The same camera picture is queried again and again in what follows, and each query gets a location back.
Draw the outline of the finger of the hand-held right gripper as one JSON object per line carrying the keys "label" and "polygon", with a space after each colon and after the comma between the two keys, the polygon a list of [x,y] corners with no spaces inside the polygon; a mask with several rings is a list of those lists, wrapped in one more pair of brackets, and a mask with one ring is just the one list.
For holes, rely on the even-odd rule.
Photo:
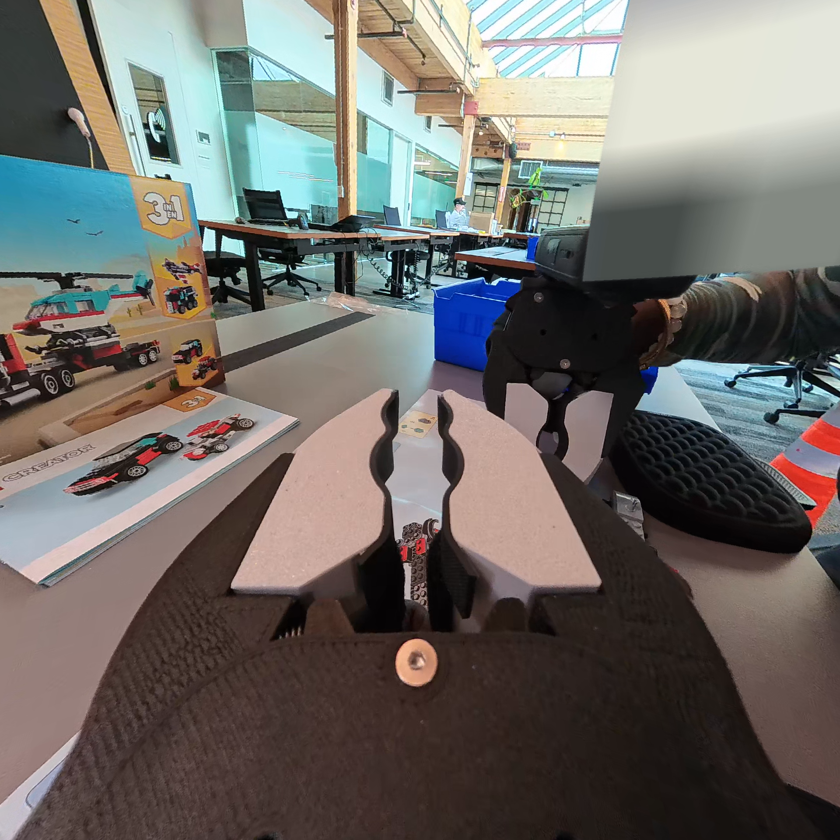
{"label": "finger of the hand-held right gripper", "polygon": [[585,485],[602,465],[612,408],[613,395],[606,392],[586,392],[566,408],[565,466]]}
{"label": "finger of the hand-held right gripper", "polygon": [[549,402],[530,384],[507,384],[504,420],[525,438],[541,436],[549,411]]}

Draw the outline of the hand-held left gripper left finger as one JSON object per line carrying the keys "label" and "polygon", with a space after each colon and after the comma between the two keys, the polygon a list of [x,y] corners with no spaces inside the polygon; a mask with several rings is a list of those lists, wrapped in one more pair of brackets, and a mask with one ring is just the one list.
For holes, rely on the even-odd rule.
{"label": "hand-held left gripper left finger", "polygon": [[232,580],[238,595],[335,600],[364,632],[405,619],[392,496],[398,391],[382,388],[313,432],[296,450]]}

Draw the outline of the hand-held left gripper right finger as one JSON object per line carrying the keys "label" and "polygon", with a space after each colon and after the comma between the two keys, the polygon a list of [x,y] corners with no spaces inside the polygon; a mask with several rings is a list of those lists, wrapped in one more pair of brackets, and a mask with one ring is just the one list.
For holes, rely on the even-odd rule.
{"label": "hand-held left gripper right finger", "polygon": [[452,390],[439,394],[437,408],[448,486],[427,561],[431,628],[479,632],[498,606],[528,623],[545,597],[598,593],[602,578],[539,434]]}

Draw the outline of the person's right forearm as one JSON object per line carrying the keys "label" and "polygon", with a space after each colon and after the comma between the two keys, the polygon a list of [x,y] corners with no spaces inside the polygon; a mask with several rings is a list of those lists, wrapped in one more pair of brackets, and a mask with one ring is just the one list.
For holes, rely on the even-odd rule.
{"label": "person's right forearm", "polygon": [[772,364],[838,355],[839,267],[719,276],[682,296],[685,314],[659,359]]}

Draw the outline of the grey desk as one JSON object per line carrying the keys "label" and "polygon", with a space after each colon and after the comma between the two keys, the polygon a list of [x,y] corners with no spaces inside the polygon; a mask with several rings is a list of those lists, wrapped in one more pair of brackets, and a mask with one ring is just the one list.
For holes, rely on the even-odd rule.
{"label": "grey desk", "polygon": [[[299,425],[53,587],[2,566],[2,800],[76,735],[103,671],[176,555],[280,455],[374,391],[410,407],[427,390],[481,395],[480,375],[434,361],[431,318],[369,318],[315,302],[223,320],[225,355],[249,360],[222,391]],[[659,556],[692,590],[777,771],[838,804],[838,589],[804,549],[783,556],[684,534],[645,511]]]}

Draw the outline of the person's right hand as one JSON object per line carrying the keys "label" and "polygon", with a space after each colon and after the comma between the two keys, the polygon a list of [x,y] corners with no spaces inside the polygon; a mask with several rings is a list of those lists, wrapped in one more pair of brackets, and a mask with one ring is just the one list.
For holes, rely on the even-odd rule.
{"label": "person's right hand", "polygon": [[639,368],[654,365],[667,350],[672,338],[670,304],[664,299],[650,299],[637,303],[632,319],[632,346],[637,352]]}

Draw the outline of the large blue plastic bin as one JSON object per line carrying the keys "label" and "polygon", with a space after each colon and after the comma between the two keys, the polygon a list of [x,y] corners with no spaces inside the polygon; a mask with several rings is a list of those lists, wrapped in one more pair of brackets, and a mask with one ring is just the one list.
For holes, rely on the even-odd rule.
{"label": "large blue plastic bin", "polygon": [[436,361],[483,372],[487,342],[493,329],[504,329],[510,297],[518,280],[465,280],[434,292],[434,357]]}

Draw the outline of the open instruction booklet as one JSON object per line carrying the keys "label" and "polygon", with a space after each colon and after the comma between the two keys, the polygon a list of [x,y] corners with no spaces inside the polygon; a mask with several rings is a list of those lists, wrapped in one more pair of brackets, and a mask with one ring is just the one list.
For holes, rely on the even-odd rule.
{"label": "open instruction booklet", "polygon": [[[395,538],[402,553],[404,595],[424,606],[427,549],[439,530],[445,493],[437,401],[438,392],[428,390],[401,418],[393,444],[394,471],[386,483],[392,495]],[[77,739],[75,734],[2,803],[2,839],[15,838],[54,783]]]}

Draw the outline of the black textured wrist rest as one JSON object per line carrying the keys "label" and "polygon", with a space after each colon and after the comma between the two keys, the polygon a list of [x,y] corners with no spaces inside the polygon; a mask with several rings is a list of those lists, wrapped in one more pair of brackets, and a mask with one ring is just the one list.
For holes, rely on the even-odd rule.
{"label": "black textured wrist rest", "polygon": [[727,435],[688,418],[635,411],[610,454],[643,510],[713,542],[796,554],[812,537],[802,504]]}

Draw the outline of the green plant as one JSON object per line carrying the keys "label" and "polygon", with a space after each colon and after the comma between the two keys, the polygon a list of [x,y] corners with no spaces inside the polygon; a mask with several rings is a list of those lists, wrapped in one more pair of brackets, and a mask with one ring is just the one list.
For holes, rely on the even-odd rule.
{"label": "green plant", "polygon": [[542,185],[542,167],[538,165],[530,174],[528,182],[523,187],[517,187],[511,191],[511,209],[518,210],[523,204],[541,203],[546,198],[547,192]]}

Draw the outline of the car picture booklet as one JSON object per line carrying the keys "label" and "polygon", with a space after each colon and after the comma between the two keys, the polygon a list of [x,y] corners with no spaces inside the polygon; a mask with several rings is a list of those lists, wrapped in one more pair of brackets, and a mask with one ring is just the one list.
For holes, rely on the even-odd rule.
{"label": "car picture booklet", "polygon": [[4,465],[2,565],[54,585],[298,425],[195,388]]}

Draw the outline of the black office chair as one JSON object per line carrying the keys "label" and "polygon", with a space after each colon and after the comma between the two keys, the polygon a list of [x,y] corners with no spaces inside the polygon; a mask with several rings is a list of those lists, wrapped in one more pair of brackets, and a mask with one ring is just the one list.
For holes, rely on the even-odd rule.
{"label": "black office chair", "polygon": [[783,387],[791,391],[792,399],[773,411],[763,415],[765,423],[776,425],[783,415],[792,417],[806,417],[818,419],[826,414],[827,409],[802,408],[802,398],[815,388],[833,396],[839,397],[838,387],[830,385],[824,376],[839,381],[839,359],[836,354],[814,353],[812,355],[779,362],[776,364],[751,365],[744,371],[736,373],[732,378],[724,381],[728,389],[735,388],[740,380],[750,379],[782,379]]}
{"label": "black office chair", "polygon": [[248,292],[237,289],[243,282],[239,271],[246,268],[245,258],[223,250],[218,254],[205,250],[203,255],[208,279],[216,281],[216,285],[211,286],[213,304],[225,304],[233,299],[250,306]]}
{"label": "black office chair", "polygon": [[[279,191],[255,190],[243,188],[243,197],[249,213],[249,222],[252,224],[269,224],[279,226],[293,226],[299,228],[300,218],[289,218]],[[270,296],[274,294],[274,287],[286,283],[289,287],[298,287],[302,290],[306,299],[310,298],[308,286],[313,286],[317,292],[322,288],[316,280],[307,279],[294,272],[294,269],[303,264],[303,258],[294,256],[291,251],[263,248],[258,251],[259,260],[266,263],[283,266],[283,272],[269,276],[264,280],[264,289]]]}

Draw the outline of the clear plastic bag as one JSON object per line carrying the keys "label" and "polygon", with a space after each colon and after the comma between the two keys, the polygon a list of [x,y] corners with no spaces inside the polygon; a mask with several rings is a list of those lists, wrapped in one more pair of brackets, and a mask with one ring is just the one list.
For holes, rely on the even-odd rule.
{"label": "clear plastic bag", "polygon": [[360,312],[372,316],[376,315],[382,309],[377,304],[363,297],[349,296],[335,291],[330,292],[330,294],[321,295],[320,297],[313,297],[310,303],[339,309],[342,312]]}

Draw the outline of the truck picture toy box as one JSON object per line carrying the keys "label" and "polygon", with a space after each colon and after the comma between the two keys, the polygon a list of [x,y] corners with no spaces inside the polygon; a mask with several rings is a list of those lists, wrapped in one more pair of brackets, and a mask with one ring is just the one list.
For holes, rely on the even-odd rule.
{"label": "truck picture toy box", "polygon": [[224,382],[191,184],[1,160],[2,464]]}

